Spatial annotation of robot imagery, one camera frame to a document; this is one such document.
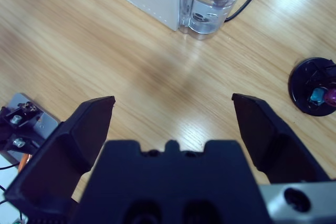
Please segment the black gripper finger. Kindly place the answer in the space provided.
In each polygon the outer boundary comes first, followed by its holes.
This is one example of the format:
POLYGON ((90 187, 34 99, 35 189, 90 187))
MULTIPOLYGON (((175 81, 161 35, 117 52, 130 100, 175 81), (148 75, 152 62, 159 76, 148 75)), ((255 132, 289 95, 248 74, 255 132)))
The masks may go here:
POLYGON ((328 182, 328 174, 289 125, 264 100, 234 93, 241 138, 270 183, 328 182))
POLYGON ((115 102, 107 96, 79 105, 7 188, 5 199, 28 223, 70 223, 79 205, 72 195, 107 139, 115 102))

